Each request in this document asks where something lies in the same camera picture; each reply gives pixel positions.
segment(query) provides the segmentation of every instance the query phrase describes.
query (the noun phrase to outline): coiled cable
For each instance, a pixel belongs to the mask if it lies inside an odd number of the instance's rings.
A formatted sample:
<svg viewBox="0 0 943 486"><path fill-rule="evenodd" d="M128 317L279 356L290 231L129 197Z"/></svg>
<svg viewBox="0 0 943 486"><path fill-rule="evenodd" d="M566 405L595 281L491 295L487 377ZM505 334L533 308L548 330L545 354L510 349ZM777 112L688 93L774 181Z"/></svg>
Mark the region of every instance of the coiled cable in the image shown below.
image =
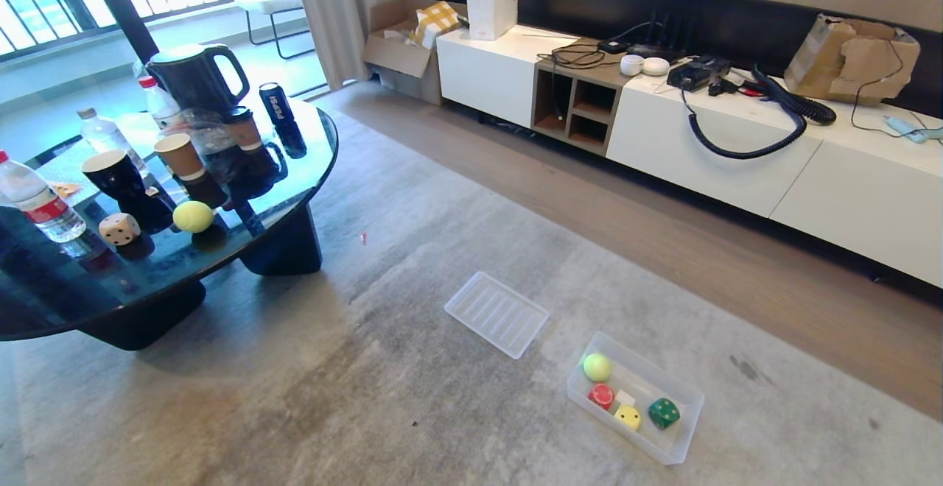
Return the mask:
<svg viewBox="0 0 943 486"><path fill-rule="evenodd" d="M796 96L795 94L789 93L785 88L781 87L779 83L771 79L760 72L758 66L754 66L752 71L754 78L757 80L756 83L746 81L744 86L751 88L752 90L759 91L761 94L765 94L771 100L774 100L782 110L792 118L792 121L796 123L795 130L792 131L784 139L778 141L771 146L763 147L755 151L731 151L724 149L723 147L714 144L713 141L710 141L705 135L704 131L701 131L701 126L698 124L697 113L691 106L687 104L687 97L684 97L684 86L681 86L681 101L683 101L684 106L687 107L688 117L687 120L691 123L691 130L694 132L695 138L703 144L709 151L716 155L720 155L725 158L734 158L735 160L745 161L750 160L750 158L760 158L775 153L776 151L781 150L782 148L792 144L793 141L798 140L799 136L802 136L802 133L805 133L805 128L808 123L806 123L805 118L808 118L812 121L815 121L818 124L832 124L838 117L835 115L835 111L829 109L825 105L818 103L818 101L812 101L811 99Z"/></svg>

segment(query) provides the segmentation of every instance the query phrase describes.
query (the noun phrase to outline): dark wall panel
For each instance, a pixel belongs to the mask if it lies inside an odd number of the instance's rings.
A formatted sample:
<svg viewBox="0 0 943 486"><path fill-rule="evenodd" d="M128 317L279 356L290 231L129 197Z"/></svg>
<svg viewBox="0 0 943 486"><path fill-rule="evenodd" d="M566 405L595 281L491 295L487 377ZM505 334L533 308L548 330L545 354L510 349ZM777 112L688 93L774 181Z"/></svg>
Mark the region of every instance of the dark wall panel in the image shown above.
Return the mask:
<svg viewBox="0 0 943 486"><path fill-rule="evenodd" d="M782 76L819 13L812 7L764 0L519 0L518 20L604 39L646 22L651 10L697 19L692 53L730 57L740 66L759 63L775 76ZM909 86L888 102L943 117L943 37L926 29L905 29L920 42L922 52Z"/></svg>

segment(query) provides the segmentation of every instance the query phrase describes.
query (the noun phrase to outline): white cabinet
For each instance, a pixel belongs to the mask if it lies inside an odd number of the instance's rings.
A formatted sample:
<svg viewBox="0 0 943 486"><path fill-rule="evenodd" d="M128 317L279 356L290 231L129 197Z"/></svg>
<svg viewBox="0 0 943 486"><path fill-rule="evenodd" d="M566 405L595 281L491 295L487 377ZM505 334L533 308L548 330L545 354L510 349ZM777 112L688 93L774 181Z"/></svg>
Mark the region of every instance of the white cabinet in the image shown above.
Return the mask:
<svg viewBox="0 0 943 486"><path fill-rule="evenodd" d="M531 127L533 76L538 54L576 41L562 33L515 26L497 40L472 40L467 29L435 42L442 97Z"/></svg>
<svg viewBox="0 0 943 486"><path fill-rule="evenodd" d="M819 127L789 147L754 160L718 156L691 133L679 91L663 85L664 77L637 77L625 84L606 157L714 197L754 214L769 217L802 167L821 143ZM795 124L778 104L738 94L687 94L704 135L734 151L769 146L792 133Z"/></svg>
<svg viewBox="0 0 943 486"><path fill-rule="evenodd" d="M943 285L943 148L845 133L823 141L772 219Z"/></svg>

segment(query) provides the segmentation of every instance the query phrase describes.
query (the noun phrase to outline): cardboard box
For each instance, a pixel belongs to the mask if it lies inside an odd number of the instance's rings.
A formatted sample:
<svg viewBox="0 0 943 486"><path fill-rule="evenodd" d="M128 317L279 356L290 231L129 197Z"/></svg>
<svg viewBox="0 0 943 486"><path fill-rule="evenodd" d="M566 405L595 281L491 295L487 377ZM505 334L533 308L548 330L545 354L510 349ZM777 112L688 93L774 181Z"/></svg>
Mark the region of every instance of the cardboard box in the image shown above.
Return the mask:
<svg viewBox="0 0 943 486"><path fill-rule="evenodd" d="M918 56L920 44L899 27L819 14L785 70L785 84L800 96L848 103L861 90L859 104L875 106L910 82Z"/></svg>
<svg viewBox="0 0 943 486"><path fill-rule="evenodd" d="M393 0L370 8L370 36L363 52L364 63L380 74L380 82L388 89L407 96L442 104L442 87L438 80L438 54L422 46L411 46L396 39L385 39L386 30L414 30L418 25L416 10L425 9L436 0ZM449 3L458 14L468 12L464 4Z"/></svg>

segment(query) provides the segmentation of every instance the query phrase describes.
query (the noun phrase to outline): wooden floor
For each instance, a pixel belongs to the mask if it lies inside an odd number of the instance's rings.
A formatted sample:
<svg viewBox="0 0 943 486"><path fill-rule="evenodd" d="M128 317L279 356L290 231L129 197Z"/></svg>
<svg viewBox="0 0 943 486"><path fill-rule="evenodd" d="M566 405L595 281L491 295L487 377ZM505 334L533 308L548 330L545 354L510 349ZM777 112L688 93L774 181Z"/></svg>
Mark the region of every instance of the wooden floor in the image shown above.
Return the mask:
<svg viewBox="0 0 943 486"><path fill-rule="evenodd" d="M793 244L788 230L780 237L771 224L734 208L373 82L316 104L348 114L926 415L943 416L939 307Z"/></svg>

